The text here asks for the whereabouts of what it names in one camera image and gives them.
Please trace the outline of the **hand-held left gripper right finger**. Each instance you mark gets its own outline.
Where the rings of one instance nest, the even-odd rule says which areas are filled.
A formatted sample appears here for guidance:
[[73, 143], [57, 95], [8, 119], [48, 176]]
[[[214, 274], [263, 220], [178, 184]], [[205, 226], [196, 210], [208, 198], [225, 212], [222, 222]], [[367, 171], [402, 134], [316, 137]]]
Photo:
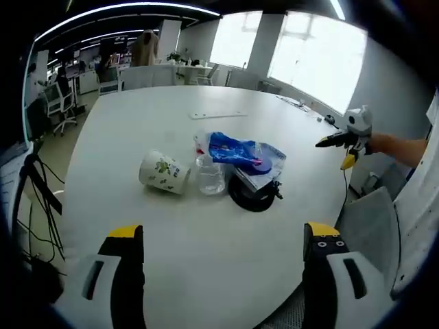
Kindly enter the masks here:
[[304, 225], [303, 262], [304, 328], [377, 328], [392, 310], [383, 274], [335, 228]]

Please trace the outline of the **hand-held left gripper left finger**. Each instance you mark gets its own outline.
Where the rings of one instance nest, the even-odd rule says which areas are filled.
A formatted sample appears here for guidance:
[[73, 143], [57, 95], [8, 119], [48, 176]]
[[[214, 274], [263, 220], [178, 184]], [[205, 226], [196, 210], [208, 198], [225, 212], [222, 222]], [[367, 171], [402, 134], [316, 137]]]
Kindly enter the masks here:
[[143, 226], [117, 228], [77, 263], [56, 310], [71, 328], [145, 328]]

